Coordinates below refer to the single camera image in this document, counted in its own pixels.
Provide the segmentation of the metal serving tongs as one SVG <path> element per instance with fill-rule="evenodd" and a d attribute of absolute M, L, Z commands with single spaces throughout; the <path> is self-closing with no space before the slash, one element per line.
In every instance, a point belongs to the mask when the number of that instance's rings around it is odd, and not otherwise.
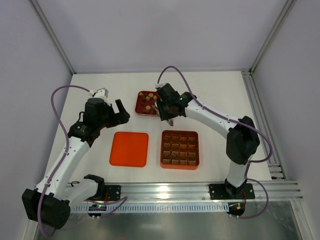
<path fill-rule="evenodd" d="M 154 102 L 154 104 L 152 105 L 152 107 L 154 108 L 156 114 L 157 114 L 158 116 L 160 116 L 159 107 L 158 107 L 156 101 Z M 165 120 L 165 121 L 169 124 L 169 126 L 171 126 L 171 127 L 174 126 L 174 121 L 173 121 L 172 119 L 167 119 L 167 120 Z"/>

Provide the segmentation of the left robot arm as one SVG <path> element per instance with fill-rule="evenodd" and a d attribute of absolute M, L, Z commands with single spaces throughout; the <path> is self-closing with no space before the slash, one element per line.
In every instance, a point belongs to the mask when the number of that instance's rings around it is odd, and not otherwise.
<path fill-rule="evenodd" d="M 81 159 L 92 147 L 104 128 L 126 124 L 130 114 L 120 99 L 115 101 L 118 112 L 102 98 L 89 98 L 67 134 L 67 143 L 49 172 L 34 189 L 26 189 L 22 202 L 29 220 L 56 230 L 67 222 L 71 210 L 85 200 L 100 200 L 105 190 L 102 177 L 88 174 L 70 189 L 67 184 Z"/>

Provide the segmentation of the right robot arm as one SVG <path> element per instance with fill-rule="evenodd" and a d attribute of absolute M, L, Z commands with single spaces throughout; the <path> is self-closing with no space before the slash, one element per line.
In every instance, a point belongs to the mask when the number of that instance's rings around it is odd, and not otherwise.
<path fill-rule="evenodd" d="M 230 166 L 224 181 L 225 192 L 231 198 L 241 194 L 247 183 L 249 161 L 260 145 L 253 120 L 248 116 L 231 118 L 215 111 L 189 91 L 179 94 L 169 83 L 157 83 L 155 89 L 159 96 L 156 105 L 162 121 L 176 117 L 189 118 L 226 139 L 226 155 L 230 159 Z"/>

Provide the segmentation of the orange chocolate box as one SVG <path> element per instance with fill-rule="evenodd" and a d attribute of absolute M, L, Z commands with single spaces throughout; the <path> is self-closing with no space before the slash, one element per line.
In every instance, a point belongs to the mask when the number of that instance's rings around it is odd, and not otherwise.
<path fill-rule="evenodd" d="M 160 165 L 164 169 L 196 170 L 200 164 L 199 135 L 195 131 L 164 130 Z"/>

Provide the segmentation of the red rectangular tray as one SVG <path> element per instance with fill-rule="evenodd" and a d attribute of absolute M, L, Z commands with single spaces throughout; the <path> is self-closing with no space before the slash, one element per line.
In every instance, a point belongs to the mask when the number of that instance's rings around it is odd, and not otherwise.
<path fill-rule="evenodd" d="M 157 99 L 154 100 L 153 98 L 150 98 L 150 101 L 146 101 L 146 97 L 148 97 L 148 94 L 152 93 L 154 96 L 157 96 Z M 159 95 L 155 91 L 148 91 L 148 90 L 142 90 L 138 93 L 137 99 L 136 99 L 136 104 L 135 104 L 135 113 L 138 115 L 144 115 L 144 116 L 154 116 L 154 117 L 159 117 L 156 114 L 156 111 L 153 108 L 154 102 L 157 102 L 159 99 Z M 146 106 L 150 106 L 149 113 L 144 113 L 143 110 L 146 109 Z"/>

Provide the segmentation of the orange box lid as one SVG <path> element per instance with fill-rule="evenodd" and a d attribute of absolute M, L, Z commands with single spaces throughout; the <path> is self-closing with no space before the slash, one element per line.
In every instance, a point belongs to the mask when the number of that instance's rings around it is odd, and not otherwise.
<path fill-rule="evenodd" d="M 114 134 L 109 163 L 118 167 L 143 168 L 147 164 L 149 135 L 119 131 Z"/>

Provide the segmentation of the right aluminium frame rail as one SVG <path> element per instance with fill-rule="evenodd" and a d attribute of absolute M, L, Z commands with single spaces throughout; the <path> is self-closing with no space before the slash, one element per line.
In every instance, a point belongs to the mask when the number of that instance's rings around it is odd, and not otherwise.
<path fill-rule="evenodd" d="M 254 75 L 248 69 L 242 70 L 241 75 L 252 108 L 256 127 L 268 137 L 272 145 L 273 153 L 270 159 L 267 161 L 271 179 L 277 181 L 286 181 L 286 174 L 281 163 L 279 151 L 277 150 L 270 125 L 267 121 L 267 115 L 263 106 L 262 99 L 254 81 Z"/>

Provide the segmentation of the aluminium mounting rail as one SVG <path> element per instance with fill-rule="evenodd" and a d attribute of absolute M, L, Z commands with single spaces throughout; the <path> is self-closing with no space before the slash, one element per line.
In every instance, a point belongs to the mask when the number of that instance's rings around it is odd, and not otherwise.
<path fill-rule="evenodd" d="M 271 201 L 301 201 L 296 181 L 262 181 Z M 119 183 L 121 196 L 129 200 L 209 200 L 208 182 Z"/>

